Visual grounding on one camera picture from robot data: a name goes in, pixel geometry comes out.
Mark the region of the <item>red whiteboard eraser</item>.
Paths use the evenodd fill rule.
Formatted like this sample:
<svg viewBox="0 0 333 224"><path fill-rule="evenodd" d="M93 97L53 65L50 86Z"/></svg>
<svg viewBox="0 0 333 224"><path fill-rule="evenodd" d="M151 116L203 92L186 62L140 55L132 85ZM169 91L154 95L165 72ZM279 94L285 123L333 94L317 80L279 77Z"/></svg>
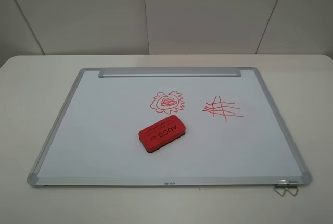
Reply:
<svg viewBox="0 0 333 224"><path fill-rule="evenodd" d="M166 146L186 134L186 127L175 115L168 116L139 131L138 137L149 153Z"/></svg>

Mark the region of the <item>white board with aluminium frame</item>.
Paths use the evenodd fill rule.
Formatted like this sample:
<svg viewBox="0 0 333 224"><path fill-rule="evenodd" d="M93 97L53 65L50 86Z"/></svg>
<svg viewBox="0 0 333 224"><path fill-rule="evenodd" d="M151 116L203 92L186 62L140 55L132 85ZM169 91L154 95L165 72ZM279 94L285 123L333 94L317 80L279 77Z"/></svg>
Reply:
<svg viewBox="0 0 333 224"><path fill-rule="evenodd" d="M177 116L186 134L149 153L140 130ZM255 67L83 68L28 175L42 186L311 183Z"/></svg>

